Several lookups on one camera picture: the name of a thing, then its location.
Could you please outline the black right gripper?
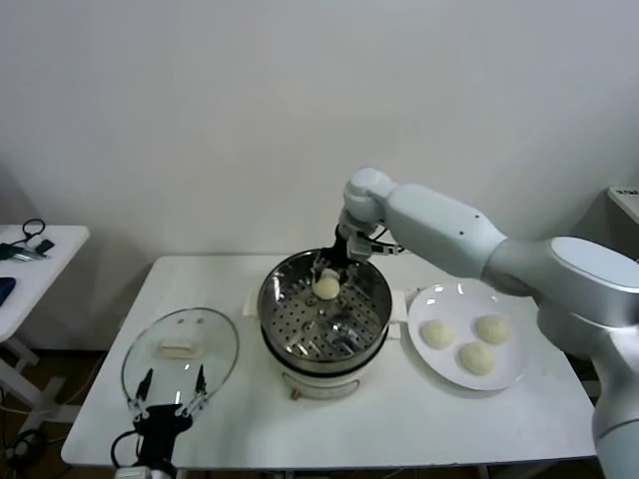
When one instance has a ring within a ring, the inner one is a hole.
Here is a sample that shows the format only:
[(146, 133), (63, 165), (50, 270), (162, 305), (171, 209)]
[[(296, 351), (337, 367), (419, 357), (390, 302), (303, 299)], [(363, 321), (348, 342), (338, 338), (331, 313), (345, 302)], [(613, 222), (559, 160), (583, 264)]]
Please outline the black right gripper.
[(319, 281), (321, 273), (328, 267), (333, 270), (343, 269), (341, 272), (342, 286), (358, 286), (359, 264), (351, 263), (348, 256), (349, 233), (345, 233), (341, 225), (337, 225), (334, 230), (334, 243), (326, 250), (326, 257), (322, 251), (318, 251), (314, 256), (311, 272), (313, 281)]

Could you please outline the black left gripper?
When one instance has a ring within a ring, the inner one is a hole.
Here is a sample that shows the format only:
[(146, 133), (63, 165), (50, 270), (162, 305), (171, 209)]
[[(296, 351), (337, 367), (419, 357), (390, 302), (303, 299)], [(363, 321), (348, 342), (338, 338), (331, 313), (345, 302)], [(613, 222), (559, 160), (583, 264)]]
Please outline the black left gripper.
[(130, 412), (134, 417), (140, 416), (133, 422), (134, 429), (142, 437), (138, 457), (142, 462), (170, 462), (177, 437), (192, 427), (192, 417), (195, 417), (208, 402), (205, 367), (203, 364), (200, 365), (194, 397), (182, 408), (180, 404), (164, 404), (150, 406), (145, 410), (152, 378), (153, 369), (149, 368), (138, 383), (134, 397), (128, 400)]

